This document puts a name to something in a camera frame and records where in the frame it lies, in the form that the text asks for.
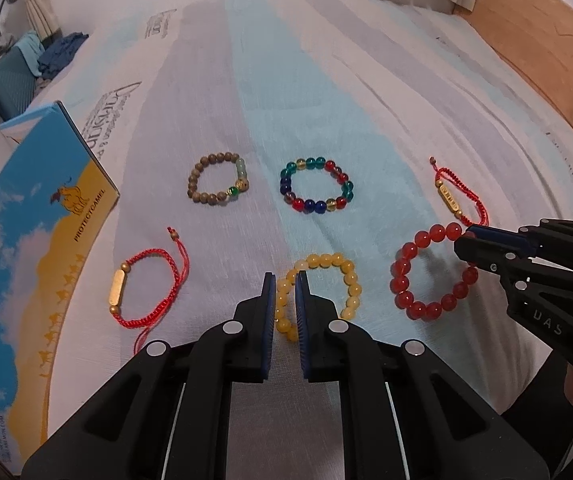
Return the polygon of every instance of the light blue cloth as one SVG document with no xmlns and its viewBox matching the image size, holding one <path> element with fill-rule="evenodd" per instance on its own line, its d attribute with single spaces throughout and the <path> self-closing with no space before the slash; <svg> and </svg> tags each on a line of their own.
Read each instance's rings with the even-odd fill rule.
<svg viewBox="0 0 573 480">
<path fill-rule="evenodd" d="M 20 38 L 16 43 L 16 46 L 20 49 L 20 52 L 22 52 L 22 56 L 24 56 L 31 73 L 35 77 L 40 77 L 42 72 L 39 69 L 38 59 L 42 54 L 44 54 L 44 47 L 42 46 L 36 31 L 28 31 Z"/>
</svg>

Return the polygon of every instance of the red bead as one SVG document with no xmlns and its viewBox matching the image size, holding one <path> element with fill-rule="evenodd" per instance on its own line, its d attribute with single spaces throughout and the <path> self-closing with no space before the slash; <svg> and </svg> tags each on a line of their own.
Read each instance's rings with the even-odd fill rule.
<svg viewBox="0 0 573 480">
<path fill-rule="evenodd" d="M 426 231 L 418 231 L 413 241 L 420 249 L 426 249 L 431 243 L 431 238 L 429 238 L 429 233 Z"/>
<path fill-rule="evenodd" d="M 411 306 L 407 307 L 407 316 L 409 319 L 420 319 L 424 316 L 426 307 L 422 301 L 415 301 Z"/>
<path fill-rule="evenodd" d="M 446 229 L 444 229 L 440 224 L 435 224 L 434 226 L 431 226 L 431 229 L 429 229 L 429 236 L 434 242 L 441 242 L 445 239 L 446 235 Z"/>
<path fill-rule="evenodd" d="M 457 298 L 453 294 L 445 294 L 442 296 L 440 304 L 442 305 L 442 310 L 450 312 L 455 308 L 455 305 L 457 305 Z"/>
<path fill-rule="evenodd" d="M 304 211 L 305 210 L 305 201 L 302 200 L 301 198 L 296 198 L 292 205 L 293 209 L 295 209 L 296 211 Z"/>
<path fill-rule="evenodd" d="M 403 276 L 408 274 L 411 270 L 411 262 L 406 258 L 398 258 L 391 266 L 391 274 L 393 277 Z"/>
<path fill-rule="evenodd" d="M 473 285 L 478 281 L 478 269 L 475 267 L 467 267 L 462 271 L 462 281 L 467 285 Z"/>
<path fill-rule="evenodd" d="M 455 285 L 453 286 L 453 295 L 458 300 L 463 300 L 464 298 L 467 297 L 467 294 L 469 294 L 469 287 L 466 283 L 464 282 L 455 283 Z"/>
<path fill-rule="evenodd" d="M 451 222 L 451 224 L 447 226 L 447 238 L 452 242 L 455 242 L 461 234 L 462 228 L 457 222 Z"/>
<path fill-rule="evenodd" d="M 391 280 L 389 287 L 391 287 L 391 292 L 394 294 L 402 292 L 403 290 L 407 290 L 409 288 L 409 278 L 406 276 L 397 276 Z"/>
<path fill-rule="evenodd" d="M 398 308 L 407 308 L 413 304 L 413 293 L 410 290 L 403 290 L 395 297 L 395 304 Z"/>
<path fill-rule="evenodd" d="M 422 316 L 422 319 L 425 321 L 433 321 L 438 319 L 440 314 L 442 314 L 442 305 L 433 301 L 424 309 L 424 316 Z"/>
<path fill-rule="evenodd" d="M 407 260 L 412 260 L 418 255 L 418 246 L 413 242 L 406 242 L 403 245 L 403 256 Z"/>
</svg>

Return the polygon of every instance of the silver screw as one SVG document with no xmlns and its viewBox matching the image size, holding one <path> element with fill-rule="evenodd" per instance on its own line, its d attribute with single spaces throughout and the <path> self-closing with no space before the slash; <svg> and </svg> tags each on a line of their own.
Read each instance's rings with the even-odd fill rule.
<svg viewBox="0 0 573 480">
<path fill-rule="evenodd" d="M 349 329 L 349 324 L 343 319 L 334 319 L 329 323 L 329 330 L 336 334 L 342 334 Z"/>
<path fill-rule="evenodd" d="M 424 353 L 424 345 L 415 339 L 407 341 L 404 345 L 404 349 L 411 355 L 422 355 Z"/>
<path fill-rule="evenodd" d="M 146 353 L 151 357 L 157 357 L 166 352 L 166 345 L 162 341 L 153 341 L 146 346 Z"/>
<path fill-rule="evenodd" d="M 242 331 L 244 327 L 239 321 L 227 321 L 222 325 L 222 330 L 225 334 L 238 334 Z"/>
</svg>

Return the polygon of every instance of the wooden panel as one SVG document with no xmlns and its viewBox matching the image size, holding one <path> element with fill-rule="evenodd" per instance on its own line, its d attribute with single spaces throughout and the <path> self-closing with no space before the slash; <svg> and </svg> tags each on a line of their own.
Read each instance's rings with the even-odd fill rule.
<svg viewBox="0 0 573 480">
<path fill-rule="evenodd" d="M 573 128 L 573 8 L 562 0 L 477 0 L 456 14 Z"/>
</svg>

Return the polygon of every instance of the red beaded bracelet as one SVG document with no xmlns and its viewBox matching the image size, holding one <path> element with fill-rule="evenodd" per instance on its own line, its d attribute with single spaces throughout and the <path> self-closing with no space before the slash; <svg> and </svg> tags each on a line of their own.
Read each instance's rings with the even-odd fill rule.
<svg viewBox="0 0 573 480">
<path fill-rule="evenodd" d="M 469 285 L 473 285 L 478 280 L 478 270 L 471 264 L 462 272 L 462 281 L 455 283 L 453 290 L 449 294 L 442 296 L 439 303 L 433 301 L 424 304 L 422 301 L 415 301 L 415 297 L 409 288 L 409 278 L 407 274 L 411 270 L 411 260 L 418 255 L 418 248 L 426 249 L 431 242 L 441 242 L 445 238 L 451 241 L 457 240 L 462 235 L 462 228 L 457 222 L 451 222 L 445 229 L 440 224 L 435 224 L 427 233 L 418 231 L 413 242 L 403 245 L 402 256 L 391 266 L 390 288 L 395 296 L 395 305 L 399 309 L 406 309 L 409 318 L 415 320 L 422 318 L 425 321 L 438 319 L 443 310 L 451 311 L 455 308 L 457 300 L 463 300 L 469 294 Z"/>
<path fill-rule="evenodd" d="M 186 247 L 180 241 L 180 235 L 175 229 L 167 227 L 167 230 L 169 231 L 171 240 L 177 243 L 178 250 L 182 256 L 182 272 L 178 270 L 178 266 L 175 264 L 175 261 L 164 249 L 147 249 L 124 261 L 120 265 L 120 268 L 116 270 L 116 273 L 113 277 L 113 285 L 111 286 L 111 292 L 108 297 L 109 312 L 124 328 L 143 328 L 142 332 L 140 332 L 140 335 L 135 339 L 133 345 L 134 355 L 142 349 L 142 346 L 144 346 L 144 342 L 146 341 L 146 337 L 149 335 L 151 330 L 153 330 L 154 327 L 160 322 L 160 320 L 162 320 L 170 306 L 178 297 L 180 286 L 182 286 L 182 284 L 186 281 L 186 277 L 188 276 L 189 260 L 188 253 L 186 252 Z M 120 303 L 122 301 L 122 293 L 126 283 L 126 275 L 131 272 L 131 266 L 135 264 L 135 262 L 138 262 L 147 256 L 152 256 L 153 254 L 163 257 L 169 263 L 171 272 L 173 273 L 173 286 L 171 287 L 166 298 L 158 303 L 157 306 L 147 316 L 141 317 L 140 319 L 124 319 L 120 312 Z"/>
</svg>

